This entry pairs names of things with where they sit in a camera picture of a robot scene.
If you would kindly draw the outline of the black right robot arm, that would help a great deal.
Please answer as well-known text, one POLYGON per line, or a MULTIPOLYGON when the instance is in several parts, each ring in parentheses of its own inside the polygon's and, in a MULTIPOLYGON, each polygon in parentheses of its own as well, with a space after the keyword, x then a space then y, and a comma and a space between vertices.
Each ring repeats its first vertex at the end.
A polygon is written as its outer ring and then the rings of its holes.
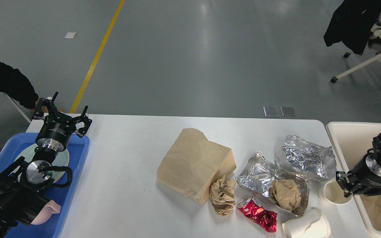
POLYGON ((381 132, 372 139, 372 148, 352 170, 336 172, 336 181, 345 197, 381 195, 381 132))

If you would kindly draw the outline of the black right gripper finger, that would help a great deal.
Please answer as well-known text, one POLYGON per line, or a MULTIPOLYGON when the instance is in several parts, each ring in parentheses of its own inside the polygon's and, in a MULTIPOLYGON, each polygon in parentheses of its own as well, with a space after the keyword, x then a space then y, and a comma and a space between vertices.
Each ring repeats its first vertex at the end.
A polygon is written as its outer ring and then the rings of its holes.
POLYGON ((345 173, 343 171, 336 171, 336 181, 340 188, 344 191, 346 198, 353 195, 364 194, 364 184, 349 171, 345 173))
POLYGON ((365 188, 359 192, 359 195, 378 196, 381 195, 381 188, 365 188))

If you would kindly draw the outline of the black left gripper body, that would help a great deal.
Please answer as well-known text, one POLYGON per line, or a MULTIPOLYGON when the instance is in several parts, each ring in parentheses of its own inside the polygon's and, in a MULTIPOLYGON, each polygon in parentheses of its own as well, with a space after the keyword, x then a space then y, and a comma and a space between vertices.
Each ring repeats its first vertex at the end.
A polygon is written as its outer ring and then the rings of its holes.
POLYGON ((42 148, 52 149, 56 152, 65 151, 71 135, 76 130, 73 125, 57 122, 45 122, 38 133, 36 144, 42 148))

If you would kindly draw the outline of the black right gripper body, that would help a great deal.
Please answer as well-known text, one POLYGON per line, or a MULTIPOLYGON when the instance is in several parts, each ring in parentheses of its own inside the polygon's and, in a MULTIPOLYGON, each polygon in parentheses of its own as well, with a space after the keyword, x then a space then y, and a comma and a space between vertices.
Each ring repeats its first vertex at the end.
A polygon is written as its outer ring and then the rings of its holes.
POLYGON ((381 155, 365 155, 351 170, 351 192, 381 192, 381 155))

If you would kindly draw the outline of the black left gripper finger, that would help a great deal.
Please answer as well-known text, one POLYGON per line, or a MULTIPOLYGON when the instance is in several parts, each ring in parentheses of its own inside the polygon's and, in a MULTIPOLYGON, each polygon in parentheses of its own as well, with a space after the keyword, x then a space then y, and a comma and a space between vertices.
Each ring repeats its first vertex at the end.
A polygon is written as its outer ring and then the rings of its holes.
POLYGON ((38 100, 38 104, 34 110, 32 115, 33 120, 44 120, 45 122, 60 122, 61 121, 61 113, 57 110, 57 107, 54 104, 56 97, 59 92, 55 92, 55 94, 50 99, 40 98, 38 100), (42 110, 42 107, 47 109, 47 115, 42 110))
POLYGON ((68 121, 70 131, 75 133, 80 138, 83 138, 86 135, 92 123, 92 119, 90 119, 86 114, 87 110, 88 106, 86 105, 79 116, 73 117, 68 121), (81 128, 77 128, 76 125, 80 123, 83 123, 83 126, 81 128))

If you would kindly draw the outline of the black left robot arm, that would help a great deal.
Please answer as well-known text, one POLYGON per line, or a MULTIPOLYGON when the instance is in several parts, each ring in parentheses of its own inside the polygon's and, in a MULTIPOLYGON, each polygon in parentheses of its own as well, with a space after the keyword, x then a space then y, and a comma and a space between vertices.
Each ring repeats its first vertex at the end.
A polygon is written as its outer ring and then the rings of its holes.
POLYGON ((54 104, 57 95, 41 98, 35 108, 33 119, 44 123, 31 161, 21 156, 0 172, 0 238, 18 223, 38 221, 38 215, 55 204, 45 193, 51 188, 67 188, 73 181, 72 169, 56 166, 54 160, 67 149, 72 134, 85 136, 92 120, 86 114, 88 106, 76 117, 58 111, 54 104))

